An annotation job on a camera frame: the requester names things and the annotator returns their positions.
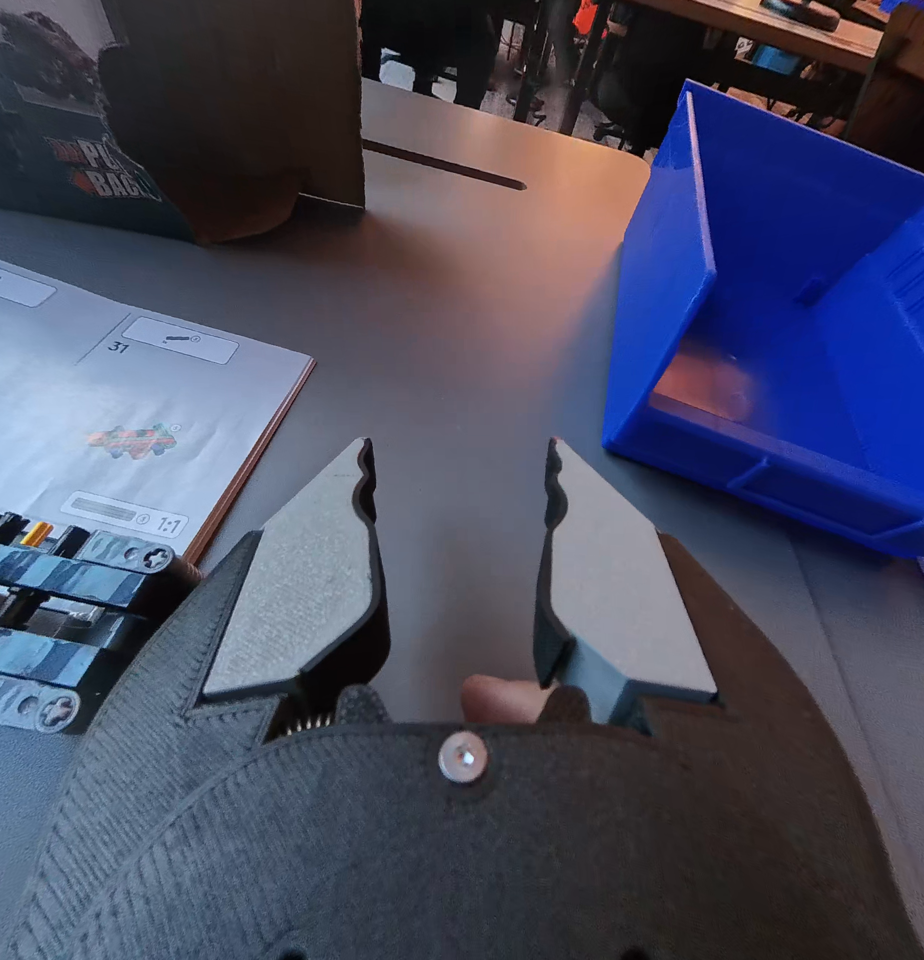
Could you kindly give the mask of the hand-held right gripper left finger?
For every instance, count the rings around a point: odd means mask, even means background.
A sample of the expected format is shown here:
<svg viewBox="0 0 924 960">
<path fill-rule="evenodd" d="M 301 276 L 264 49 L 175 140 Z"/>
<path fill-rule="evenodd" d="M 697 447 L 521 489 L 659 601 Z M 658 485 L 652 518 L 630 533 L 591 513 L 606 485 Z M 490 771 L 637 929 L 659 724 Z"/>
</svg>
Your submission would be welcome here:
<svg viewBox="0 0 924 960">
<path fill-rule="evenodd" d="M 370 438 L 356 438 L 262 527 L 203 686 L 335 704 L 391 651 Z"/>
</svg>

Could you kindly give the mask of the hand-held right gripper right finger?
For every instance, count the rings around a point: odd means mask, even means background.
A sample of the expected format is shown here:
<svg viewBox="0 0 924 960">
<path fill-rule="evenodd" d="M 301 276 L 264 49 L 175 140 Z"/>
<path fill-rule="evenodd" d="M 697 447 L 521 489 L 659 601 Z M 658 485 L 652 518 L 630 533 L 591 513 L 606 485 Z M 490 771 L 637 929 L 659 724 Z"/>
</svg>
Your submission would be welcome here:
<svg viewBox="0 0 924 960">
<path fill-rule="evenodd" d="M 718 688 L 660 532 L 562 438 L 545 461 L 533 659 L 540 686 L 574 687 L 595 723 L 636 726 L 638 701 L 709 705 Z"/>
</svg>

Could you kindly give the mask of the dark blue lego model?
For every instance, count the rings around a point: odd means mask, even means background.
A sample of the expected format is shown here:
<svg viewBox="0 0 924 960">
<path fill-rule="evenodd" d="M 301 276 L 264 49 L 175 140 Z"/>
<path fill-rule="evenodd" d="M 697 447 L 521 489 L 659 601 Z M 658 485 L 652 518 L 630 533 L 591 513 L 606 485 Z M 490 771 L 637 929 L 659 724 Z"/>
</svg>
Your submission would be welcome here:
<svg viewBox="0 0 924 960">
<path fill-rule="evenodd" d="M 0 727 L 82 733 L 201 579 L 169 546 L 0 512 Z"/>
</svg>

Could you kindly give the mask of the printed cardboard lego box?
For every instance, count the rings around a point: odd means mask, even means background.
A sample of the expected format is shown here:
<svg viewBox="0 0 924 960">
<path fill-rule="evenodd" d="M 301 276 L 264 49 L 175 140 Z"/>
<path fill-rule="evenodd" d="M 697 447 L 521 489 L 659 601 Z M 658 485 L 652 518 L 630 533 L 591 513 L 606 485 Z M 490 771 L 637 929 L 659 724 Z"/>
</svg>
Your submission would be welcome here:
<svg viewBox="0 0 924 960">
<path fill-rule="evenodd" d="M 0 1 L 0 209 L 198 244 L 362 210 L 359 14 Z"/>
</svg>

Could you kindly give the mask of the person's right hand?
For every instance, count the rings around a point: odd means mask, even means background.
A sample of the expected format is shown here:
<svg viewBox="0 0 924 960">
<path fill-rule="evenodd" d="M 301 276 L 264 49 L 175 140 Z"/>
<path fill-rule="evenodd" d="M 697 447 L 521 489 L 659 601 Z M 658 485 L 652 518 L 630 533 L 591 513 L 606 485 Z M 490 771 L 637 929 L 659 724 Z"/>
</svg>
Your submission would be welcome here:
<svg viewBox="0 0 924 960">
<path fill-rule="evenodd" d="M 531 725 L 556 688 L 543 688 L 534 680 L 476 674 L 461 686 L 461 711 L 469 725 Z"/>
</svg>

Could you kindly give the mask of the white instruction booklet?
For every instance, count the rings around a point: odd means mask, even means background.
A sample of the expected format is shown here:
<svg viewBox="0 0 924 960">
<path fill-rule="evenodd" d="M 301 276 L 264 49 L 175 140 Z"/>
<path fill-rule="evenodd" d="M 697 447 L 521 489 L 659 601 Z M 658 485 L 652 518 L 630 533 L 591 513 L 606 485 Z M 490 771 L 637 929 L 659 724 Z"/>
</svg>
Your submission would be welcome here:
<svg viewBox="0 0 924 960">
<path fill-rule="evenodd" d="M 197 563 L 314 367 L 0 260 L 0 513 Z"/>
</svg>

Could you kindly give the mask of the blue plastic storage bin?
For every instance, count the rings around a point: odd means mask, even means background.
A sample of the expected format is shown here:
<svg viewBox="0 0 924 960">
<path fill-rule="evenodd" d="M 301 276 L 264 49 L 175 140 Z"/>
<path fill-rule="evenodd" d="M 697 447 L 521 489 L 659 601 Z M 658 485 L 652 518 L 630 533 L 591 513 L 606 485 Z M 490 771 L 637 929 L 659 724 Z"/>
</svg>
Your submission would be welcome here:
<svg viewBox="0 0 924 960">
<path fill-rule="evenodd" d="M 924 174 L 689 80 L 617 298 L 606 450 L 924 559 Z"/>
</svg>

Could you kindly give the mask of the black office chair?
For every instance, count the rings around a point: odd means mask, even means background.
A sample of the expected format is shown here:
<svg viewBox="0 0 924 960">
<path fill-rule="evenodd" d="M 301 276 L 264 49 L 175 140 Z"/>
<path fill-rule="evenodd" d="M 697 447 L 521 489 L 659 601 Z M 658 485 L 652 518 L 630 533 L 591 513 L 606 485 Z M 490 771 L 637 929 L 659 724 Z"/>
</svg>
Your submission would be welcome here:
<svg viewBox="0 0 924 960">
<path fill-rule="evenodd" d="M 675 48 L 660 34 L 612 40 L 596 86 L 599 110 L 622 130 L 622 144 L 642 157 L 658 148 L 681 95 L 684 76 Z"/>
</svg>

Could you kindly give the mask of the wooden table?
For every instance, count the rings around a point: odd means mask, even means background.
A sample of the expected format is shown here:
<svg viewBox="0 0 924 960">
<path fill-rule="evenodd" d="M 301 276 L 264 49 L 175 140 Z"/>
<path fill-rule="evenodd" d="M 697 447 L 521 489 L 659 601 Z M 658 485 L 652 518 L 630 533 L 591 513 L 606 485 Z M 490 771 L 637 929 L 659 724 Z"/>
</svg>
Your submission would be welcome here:
<svg viewBox="0 0 924 960">
<path fill-rule="evenodd" d="M 902 15 L 921 12 L 905 3 L 877 29 L 843 19 L 829 32 L 786 19 L 756 1 L 642 1 L 641 5 L 858 75 L 867 73 L 888 27 L 900 26 Z"/>
</svg>

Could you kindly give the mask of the black round object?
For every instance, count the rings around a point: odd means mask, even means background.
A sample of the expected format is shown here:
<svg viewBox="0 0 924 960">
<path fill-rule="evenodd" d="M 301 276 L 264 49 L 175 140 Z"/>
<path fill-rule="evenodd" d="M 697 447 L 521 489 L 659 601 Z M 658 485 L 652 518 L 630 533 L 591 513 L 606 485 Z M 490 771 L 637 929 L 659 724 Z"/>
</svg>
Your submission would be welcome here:
<svg viewBox="0 0 924 960">
<path fill-rule="evenodd" d="M 827 34 L 835 33 L 841 23 L 837 9 L 817 1 L 764 0 L 759 6 L 775 16 Z"/>
</svg>

